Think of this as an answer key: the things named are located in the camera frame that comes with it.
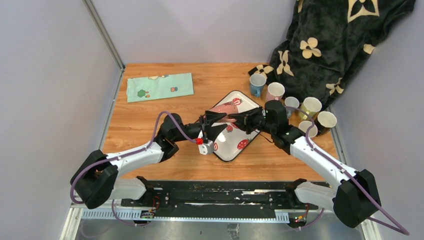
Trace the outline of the grey-blue small mug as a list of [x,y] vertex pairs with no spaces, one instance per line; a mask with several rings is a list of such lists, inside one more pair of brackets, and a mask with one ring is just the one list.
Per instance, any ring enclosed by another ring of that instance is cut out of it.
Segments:
[[292,114],[294,113],[294,111],[299,107],[300,102],[297,98],[295,98],[293,96],[288,96],[288,97],[285,98],[283,104],[286,108],[287,118],[289,119],[292,116]]

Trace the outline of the dusty pink faceted mug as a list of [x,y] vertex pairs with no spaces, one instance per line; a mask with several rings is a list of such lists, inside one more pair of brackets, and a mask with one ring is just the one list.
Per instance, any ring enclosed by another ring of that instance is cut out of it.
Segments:
[[236,120],[228,117],[228,115],[237,114],[239,112],[238,107],[232,101],[214,106],[209,111],[215,113],[226,113],[226,116],[218,120],[217,123],[235,123]]

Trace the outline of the pink tall mug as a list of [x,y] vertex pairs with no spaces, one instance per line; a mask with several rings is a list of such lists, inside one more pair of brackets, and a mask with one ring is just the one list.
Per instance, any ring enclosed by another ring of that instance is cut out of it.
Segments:
[[318,135],[317,125],[309,120],[304,120],[300,122],[298,128],[304,133],[308,132],[308,136],[310,138],[314,138]]

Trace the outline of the light pink faceted mug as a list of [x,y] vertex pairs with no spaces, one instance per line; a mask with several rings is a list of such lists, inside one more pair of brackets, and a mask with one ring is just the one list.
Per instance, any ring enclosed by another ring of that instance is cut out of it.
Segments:
[[285,87],[279,82],[272,82],[267,86],[265,101],[281,101],[285,94]]

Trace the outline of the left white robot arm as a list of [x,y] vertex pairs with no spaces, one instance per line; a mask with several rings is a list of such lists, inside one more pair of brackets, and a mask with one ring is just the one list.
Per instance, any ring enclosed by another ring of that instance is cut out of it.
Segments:
[[92,151],[70,180],[70,198],[75,204],[95,209],[108,200],[132,199],[140,206],[149,206],[153,193],[139,178],[122,179],[135,169],[164,162],[179,150],[177,142],[187,140],[196,144],[202,155],[212,154],[216,138],[225,129],[216,123],[225,118],[225,112],[205,111],[198,121],[183,124],[176,113],[162,111],[162,123],[156,118],[152,137],[147,143],[116,153]]

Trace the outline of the yellow-green faceted mug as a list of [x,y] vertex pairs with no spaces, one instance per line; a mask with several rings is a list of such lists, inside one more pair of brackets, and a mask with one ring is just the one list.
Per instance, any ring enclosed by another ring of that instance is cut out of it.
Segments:
[[302,121],[308,120],[309,118],[307,117],[307,115],[313,118],[317,113],[321,111],[321,109],[322,103],[319,99],[311,96],[306,97],[300,105],[300,110],[302,110],[303,112],[299,111],[298,116]]

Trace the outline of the black glossy mug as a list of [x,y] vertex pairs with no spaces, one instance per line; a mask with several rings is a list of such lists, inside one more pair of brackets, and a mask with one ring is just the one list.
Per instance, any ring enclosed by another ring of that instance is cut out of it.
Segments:
[[317,136],[326,134],[338,123],[337,117],[329,111],[321,111],[315,118],[314,124],[317,127]]

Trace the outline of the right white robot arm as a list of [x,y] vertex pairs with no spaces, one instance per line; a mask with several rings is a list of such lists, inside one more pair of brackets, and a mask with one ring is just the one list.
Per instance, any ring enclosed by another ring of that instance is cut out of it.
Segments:
[[271,100],[264,107],[229,114],[229,118],[247,134],[256,130],[270,134],[276,147],[306,163],[328,183],[324,187],[296,180],[285,195],[290,208],[312,204],[331,210],[345,226],[356,228],[381,207],[374,175],[341,163],[313,143],[307,133],[289,124],[281,101]]

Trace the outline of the blue dotted mug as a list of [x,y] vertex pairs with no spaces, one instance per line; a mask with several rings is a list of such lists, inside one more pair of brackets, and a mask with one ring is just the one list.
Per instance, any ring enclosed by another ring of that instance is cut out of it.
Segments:
[[262,90],[266,84],[266,77],[260,73],[254,73],[249,77],[249,91],[252,96],[261,97]]

